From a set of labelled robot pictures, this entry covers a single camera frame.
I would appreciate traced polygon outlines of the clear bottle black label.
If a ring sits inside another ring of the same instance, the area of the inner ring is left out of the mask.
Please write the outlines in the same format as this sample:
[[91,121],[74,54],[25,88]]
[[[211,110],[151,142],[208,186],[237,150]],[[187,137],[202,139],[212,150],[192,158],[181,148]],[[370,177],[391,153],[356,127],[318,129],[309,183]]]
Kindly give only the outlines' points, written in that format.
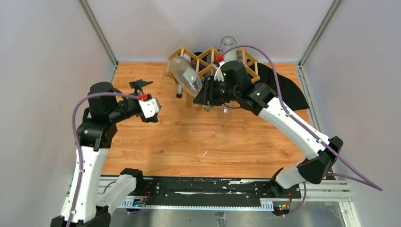
[[175,56],[170,62],[170,70],[185,92],[196,97],[203,86],[196,70],[182,56]]

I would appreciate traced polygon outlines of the dark green wine bottle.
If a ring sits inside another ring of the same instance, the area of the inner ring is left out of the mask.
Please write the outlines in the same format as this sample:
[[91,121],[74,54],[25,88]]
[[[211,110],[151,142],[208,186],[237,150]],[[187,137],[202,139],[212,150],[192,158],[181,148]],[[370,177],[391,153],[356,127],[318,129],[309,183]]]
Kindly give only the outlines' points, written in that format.
[[[184,57],[188,62],[191,62],[191,57],[190,57],[188,54],[184,53],[184,54],[183,54],[183,57]],[[181,86],[180,84],[178,84],[177,92],[176,92],[176,98],[182,98],[182,96],[183,96],[183,88],[182,88],[182,86]]]

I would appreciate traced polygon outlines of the clear bottle white label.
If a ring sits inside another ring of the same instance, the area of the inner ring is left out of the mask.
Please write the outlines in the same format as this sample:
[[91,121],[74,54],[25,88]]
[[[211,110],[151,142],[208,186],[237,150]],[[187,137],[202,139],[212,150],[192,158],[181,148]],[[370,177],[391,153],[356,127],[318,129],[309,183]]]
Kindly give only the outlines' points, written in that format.
[[225,53],[223,56],[224,62],[234,61],[237,60],[236,50],[233,49],[228,51],[229,49],[237,46],[235,38],[232,36],[225,36],[220,41],[220,50],[222,53]]

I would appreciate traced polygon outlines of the slim clear glass bottle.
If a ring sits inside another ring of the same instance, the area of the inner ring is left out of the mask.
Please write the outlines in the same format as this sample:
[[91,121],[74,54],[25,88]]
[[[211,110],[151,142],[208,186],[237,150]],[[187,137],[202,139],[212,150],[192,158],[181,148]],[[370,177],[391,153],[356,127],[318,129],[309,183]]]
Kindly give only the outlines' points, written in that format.
[[205,107],[205,110],[206,110],[207,112],[211,112],[211,111],[213,111],[213,106],[207,105],[207,106]]

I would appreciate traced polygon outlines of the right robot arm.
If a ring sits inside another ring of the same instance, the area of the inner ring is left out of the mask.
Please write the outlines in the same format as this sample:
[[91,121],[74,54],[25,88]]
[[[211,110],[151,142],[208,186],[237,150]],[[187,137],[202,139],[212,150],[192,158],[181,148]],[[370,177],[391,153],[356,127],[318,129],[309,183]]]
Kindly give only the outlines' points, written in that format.
[[299,183],[319,184],[337,160],[343,141],[322,134],[279,98],[278,93],[263,82],[253,83],[245,66],[238,61],[213,62],[215,76],[204,79],[195,104],[219,106],[236,101],[240,107],[273,124],[303,152],[304,160],[279,169],[268,181],[265,190],[283,197]]

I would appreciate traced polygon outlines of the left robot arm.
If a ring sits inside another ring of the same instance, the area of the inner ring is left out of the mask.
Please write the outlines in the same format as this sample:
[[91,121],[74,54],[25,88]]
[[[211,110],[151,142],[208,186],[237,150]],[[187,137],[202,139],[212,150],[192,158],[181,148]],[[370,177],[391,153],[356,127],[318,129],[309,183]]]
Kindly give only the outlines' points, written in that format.
[[109,82],[93,84],[83,101],[88,101],[82,123],[71,124],[76,145],[76,163],[70,192],[61,214],[51,220],[53,227],[107,227],[119,204],[128,194],[144,192],[143,173],[138,169],[122,170],[117,180],[101,197],[97,189],[105,159],[111,148],[117,123],[133,116],[143,122],[157,122],[161,106],[156,98],[143,91],[147,81],[130,82],[131,94],[124,94]]

